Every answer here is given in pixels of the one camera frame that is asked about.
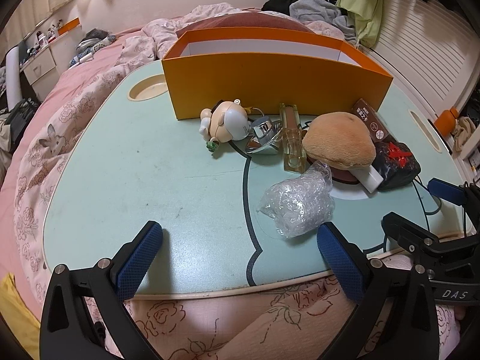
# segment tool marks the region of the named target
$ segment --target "green towel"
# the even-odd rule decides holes
[[[358,42],[372,47],[378,38],[382,22],[383,0],[338,0],[337,6],[349,11],[355,20]]]

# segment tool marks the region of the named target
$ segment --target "red pillow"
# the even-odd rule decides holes
[[[219,27],[267,27],[315,33],[303,24],[284,17],[257,12],[241,12],[200,20],[177,31],[177,36],[181,37],[186,31],[190,30]]]

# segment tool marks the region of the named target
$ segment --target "perfume bottle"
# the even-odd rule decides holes
[[[307,156],[302,146],[302,129],[296,105],[280,103],[282,120],[283,169],[303,173]]]

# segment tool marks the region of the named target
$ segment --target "crumpled bubble wrap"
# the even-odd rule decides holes
[[[332,218],[335,202],[331,190],[330,167],[315,161],[299,177],[268,188],[260,200],[259,211],[273,218],[285,238],[297,237]]]

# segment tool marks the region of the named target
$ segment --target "toy figure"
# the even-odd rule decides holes
[[[220,100],[212,109],[204,109],[200,119],[199,132],[211,152],[217,149],[219,143],[242,140],[250,132],[247,112],[239,99],[234,102]]]

